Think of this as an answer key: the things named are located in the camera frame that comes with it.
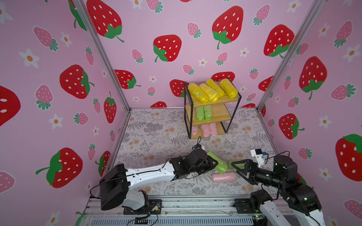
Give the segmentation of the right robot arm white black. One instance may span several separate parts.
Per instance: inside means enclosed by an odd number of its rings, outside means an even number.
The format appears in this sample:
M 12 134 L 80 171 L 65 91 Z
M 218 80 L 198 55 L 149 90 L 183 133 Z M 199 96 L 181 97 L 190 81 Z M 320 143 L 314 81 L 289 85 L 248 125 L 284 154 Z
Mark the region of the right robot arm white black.
M 277 196 L 286 201 L 300 225 L 324 226 L 318 196 L 310 186 L 302 184 L 297 164 L 287 155 L 276 155 L 273 160 L 273 170 L 262 169 L 251 159 L 235 161 L 231 165 L 249 184 L 277 188 Z M 252 192 L 249 199 L 235 199 L 233 207 L 238 213 L 263 214 L 274 226 L 290 224 L 279 211 L 275 200 L 263 189 Z

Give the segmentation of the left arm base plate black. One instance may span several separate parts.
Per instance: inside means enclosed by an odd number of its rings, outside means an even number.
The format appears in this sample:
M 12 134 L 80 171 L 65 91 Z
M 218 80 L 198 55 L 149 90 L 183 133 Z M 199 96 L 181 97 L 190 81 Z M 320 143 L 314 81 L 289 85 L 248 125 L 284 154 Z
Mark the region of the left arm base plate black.
M 138 210 L 133 210 L 130 207 L 124 207 L 124 215 L 156 215 L 160 214 L 162 209 L 162 199 L 151 199 L 145 202 L 145 205 Z

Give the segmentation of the pink trash bag roll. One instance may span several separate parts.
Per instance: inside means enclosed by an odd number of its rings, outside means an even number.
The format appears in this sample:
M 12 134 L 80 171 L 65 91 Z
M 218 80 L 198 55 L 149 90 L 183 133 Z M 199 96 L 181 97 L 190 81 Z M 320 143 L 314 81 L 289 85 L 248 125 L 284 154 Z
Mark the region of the pink trash bag roll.
M 192 134 L 192 135 L 197 135 L 198 132 L 199 132 L 198 126 L 192 126 L 192 128 L 191 128 L 191 134 Z
M 218 135 L 218 131 L 217 131 L 217 125 L 216 125 L 216 123 L 214 122 L 214 123 L 210 123 L 209 124 L 209 127 L 210 127 L 210 131 L 211 131 L 211 133 L 210 133 L 210 136 L 217 136 Z
M 235 172 L 226 172 L 224 174 L 217 173 L 212 175 L 212 182 L 219 183 L 234 183 L 237 180 L 237 174 Z
M 211 136 L 211 129 L 209 124 L 203 124 L 200 126 L 203 137 Z

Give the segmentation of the yellow trash bag roll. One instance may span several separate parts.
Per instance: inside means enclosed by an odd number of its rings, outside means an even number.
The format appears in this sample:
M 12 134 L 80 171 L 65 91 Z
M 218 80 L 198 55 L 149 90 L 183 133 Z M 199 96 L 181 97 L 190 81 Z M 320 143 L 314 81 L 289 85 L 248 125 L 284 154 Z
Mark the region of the yellow trash bag roll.
M 219 93 L 207 84 L 202 83 L 199 86 L 202 91 L 209 97 L 210 102 L 216 102 L 219 99 Z
M 219 94 L 219 97 L 222 97 L 225 94 L 224 90 L 222 90 L 221 87 L 213 79 L 209 79 L 206 82 L 206 85 L 208 85 L 210 88 L 217 91 L 217 93 Z
M 234 87 L 234 85 L 229 79 L 221 80 L 220 87 L 227 94 L 229 98 L 234 98 L 238 95 L 237 89 Z
M 209 97 L 204 93 L 204 91 L 195 83 L 190 83 L 188 85 L 188 90 L 192 96 L 194 96 L 200 103 L 207 103 Z

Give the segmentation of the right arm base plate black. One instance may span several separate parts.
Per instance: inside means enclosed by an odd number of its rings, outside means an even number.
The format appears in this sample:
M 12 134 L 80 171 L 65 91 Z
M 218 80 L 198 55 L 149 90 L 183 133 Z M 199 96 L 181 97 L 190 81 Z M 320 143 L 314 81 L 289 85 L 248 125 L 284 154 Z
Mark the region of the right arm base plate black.
M 254 199 L 235 199 L 235 203 L 232 205 L 236 208 L 238 214 L 247 214 L 247 213 L 261 213 L 260 207 L 264 204 L 263 202 Z

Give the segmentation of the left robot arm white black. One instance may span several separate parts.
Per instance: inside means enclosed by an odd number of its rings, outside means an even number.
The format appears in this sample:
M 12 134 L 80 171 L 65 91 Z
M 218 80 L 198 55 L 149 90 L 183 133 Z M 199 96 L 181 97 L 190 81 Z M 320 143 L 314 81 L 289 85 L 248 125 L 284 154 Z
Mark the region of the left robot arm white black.
M 118 206 L 138 211 L 150 206 L 147 192 L 137 188 L 157 182 L 186 179 L 191 173 L 197 175 L 215 169 L 218 161 L 209 156 L 202 146 L 194 148 L 186 156 L 168 159 L 164 164 L 142 169 L 126 169 L 116 165 L 99 182 L 101 210 L 108 211 Z

